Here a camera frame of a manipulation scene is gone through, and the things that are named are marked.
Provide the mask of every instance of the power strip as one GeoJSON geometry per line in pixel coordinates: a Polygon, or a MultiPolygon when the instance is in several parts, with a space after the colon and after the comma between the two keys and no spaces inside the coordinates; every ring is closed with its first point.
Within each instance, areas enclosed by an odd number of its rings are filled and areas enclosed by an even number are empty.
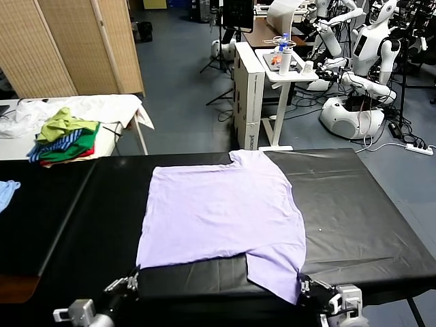
{"type": "Polygon", "coordinates": [[[423,155],[433,155],[432,148],[420,149],[420,148],[414,146],[413,144],[406,144],[405,149],[409,150],[409,151],[413,151],[413,152],[418,152],[418,153],[421,153],[423,155]]]}

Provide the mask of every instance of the green cloth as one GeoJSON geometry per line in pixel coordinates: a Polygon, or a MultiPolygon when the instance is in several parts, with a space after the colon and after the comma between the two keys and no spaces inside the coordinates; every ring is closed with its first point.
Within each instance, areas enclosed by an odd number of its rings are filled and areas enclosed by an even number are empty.
{"type": "Polygon", "coordinates": [[[58,138],[68,135],[75,129],[87,129],[95,131],[97,121],[83,121],[82,119],[73,118],[68,107],[63,107],[50,118],[41,128],[41,133],[37,137],[37,141],[42,144],[50,143],[58,138]]]}
{"type": "Polygon", "coordinates": [[[97,135],[100,124],[97,124],[95,131],[89,131],[87,129],[83,129],[82,135],[75,141],[75,143],[71,144],[69,148],[65,151],[49,151],[42,153],[40,155],[40,160],[50,161],[50,162],[59,162],[64,160],[73,159],[85,151],[88,151],[94,146],[95,137],[97,135]]]}

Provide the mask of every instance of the desk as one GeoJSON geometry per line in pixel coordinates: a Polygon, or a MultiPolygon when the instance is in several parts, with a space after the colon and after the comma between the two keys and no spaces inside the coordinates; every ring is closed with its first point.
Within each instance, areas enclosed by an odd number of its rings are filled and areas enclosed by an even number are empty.
{"type": "MultiPolygon", "coordinates": [[[[353,149],[266,154],[290,180],[305,219],[304,273],[334,285],[356,284],[365,305],[435,286],[435,259],[353,149]]],[[[154,167],[229,163],[226,153],[98,159],[29,303],[38,307],[32,318],[42,314],[50,321],[54,308],[99,298],[134,266],[154,167]]],[[[150,322],[208,314],[271,318],[292,310],[248,282],[246,270],[243,255],[141,270],[145,305],[139,312],[150,322]]]]}
{"type": "MultiPolygon", "coordinates": [[[[107,96],[101,96],[102,99],[100,103],[105,105],[105,103],[109,103],[113,99],[113,95],[107,95],[107,96]]],[[[115,95],[117,99],[123,99],[123,97],[131,97],[131,95],[115,95]]],[[[48,104],[55,105],[56,103],[60,103],[59,109],[61,109],[61,104],[64,104],[65,101],[69,101],[73,98],[79,98],[79,97],[58,97],[58,98],[50,98],[48,99],[48,104]]],[[[35,100],[41,100],[41,99],[24,99],[22,101],[24,102],[32,102],[35,100]]],[[[7,115],[9,119],[13,119],[12,117],[15,115],[14,110],[16,109],[18,105],[18,99],[12,99],[12,100],[1,100],[0,106],[2,105],[9,105],[10,107],[6,110],[6,112],[9,112],[7,115]]],[[[127,118],[128,121],[131,121],[132,127],[135,130],[136,138],[138,141],[138,145],[140,147],[140,150],[145,155],[147,154],[147,149],[145,145],[144,138],[142,136],[141,131],[139,130],[139,120],[138,120],[138,114],[135,113],[135,111],[131,111],[131,116],[127,118]]],[[[107,157],[110,156],[115,148],[116,142],[118,141],[119,137],[114,134],[116,132],[117,134],[121,134],[123,131],[123,124],[119,124],[117,122],[111,122],[111,123],[102,123],[102,126],[100,127],[96,137],[95,137],[95,156],[96,157],[107,157]]],[[[35,128],[33,131],[30,131],[29,133],[26,133],[25,135],[19,137],[19,138],[12,138],[12,139],[3,139],[0,138],[0,160],[19,160],[19,159],[27,159],[27,153],[30,152],[30,150],[35,145],[35,134],[40,132],[40,127],[35,128]]]]}
{"type": "MultiPolygon", "coordinates": [[[[289,97],[292,98],[294,94],[294,88],[296,82],[311,82],[318,79],[318,75],[315,72],[311,72],[310,74],[303,75],[301,72],[288,72],[286,75],[282,76],[279,75],[278,72],[272,72],[269,68],[269,66],[266,64],[264,55],[271,53],[272,49],[257,49],[255,50],[256,56],[258,56],[258,59],[260,63],[262,64],[263,68],[265,69],[265,74],[268,77],[268,79],[277,84],[281,84],[281,92],[280,92],[280,99],[279,99],[279,105],[277,107],[277,118],[275,119],[275,126],[274,130],[271,127],[269,118],[263,118],[262,122],[265,126],[265,132],[268,136],[268,141],[270,142],[271,149],[272,150],[284,150],[284,151],[291,151],[291,146],[285,146],[280,147],[279,146],[279,139],[280,139],[280,133],[281,128],[283,126],[283,120],[285,118],[285,112],[286,112],[286,106],[290,102],[289,97]]],[[[300,71],[305,66],[305,62],[298,56],[298,54],[294,53],[292,54],[292,60],[296,61],[298,66],[300,68],[300,71]]]]}
{"type": "MultiPolygon", "coordinates": [[[[244,33],[245,39],[248,44],[255,49],[271,49],[274,48],[274,44],[264,43],[263,40],[271,40],[279,34],[272,28],[265,18],[258,18],[254,20],[253,32],[244,33]]],[[[298,36],[291,35],[291,40],[297,43],[297,47],[306,46],[306,43],[298,36]]]]}

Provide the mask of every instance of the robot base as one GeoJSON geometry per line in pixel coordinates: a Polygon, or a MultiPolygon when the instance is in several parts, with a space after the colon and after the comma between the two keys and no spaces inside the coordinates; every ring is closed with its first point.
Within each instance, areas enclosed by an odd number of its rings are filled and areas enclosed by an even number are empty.
{"type": "Polygon", "coordinates": [[[296,85],[306,91],[327,91],[330,87],[330,82],[319,79],[313,82],[299,82],[296,85]]]}
{"type": "Polygon", "coordinates": [[[350,112],[344,107],[347,97],[332,97],[322,107],[320,121],[333,134],[349,140],[375,137],[383,123],[381,110],[350,112]]]}

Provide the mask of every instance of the yellow-green cloth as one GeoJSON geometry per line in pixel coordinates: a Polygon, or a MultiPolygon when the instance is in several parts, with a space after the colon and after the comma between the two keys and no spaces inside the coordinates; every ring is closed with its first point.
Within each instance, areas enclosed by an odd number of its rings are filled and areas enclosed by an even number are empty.
{"type": "Polygon", "coordinates": [[[69,108],[63,107],[42,126],[41,133],[36,140],[39,143],[46,144],[68,135],[75,129],[85,128],[89,131],[95,131],[97,126],[97,121],[83,121],[82,119],[73,118],[69,108]]]}

